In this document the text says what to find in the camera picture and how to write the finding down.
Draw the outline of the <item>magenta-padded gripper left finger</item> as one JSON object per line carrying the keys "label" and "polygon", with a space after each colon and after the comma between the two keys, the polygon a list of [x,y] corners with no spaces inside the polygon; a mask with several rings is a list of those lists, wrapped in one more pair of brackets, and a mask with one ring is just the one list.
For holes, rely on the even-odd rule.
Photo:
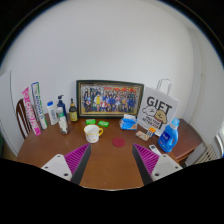
{"label": "magenta-padded gripper left finger", "polygon": [[56,154],[42,169],[79,185],[90,155],[91,144],[88,143],[66,155]]}

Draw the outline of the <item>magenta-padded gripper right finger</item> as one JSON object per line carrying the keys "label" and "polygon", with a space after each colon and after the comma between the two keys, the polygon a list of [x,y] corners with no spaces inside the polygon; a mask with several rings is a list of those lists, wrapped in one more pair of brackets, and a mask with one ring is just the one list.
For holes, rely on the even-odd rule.
{"label": "magenta-padded gripper right finger", "polygon": [[167,154],[158,155],[136,143],[133,144],[132,154],[136,160],[144,185],[148,185],[182,169]]}

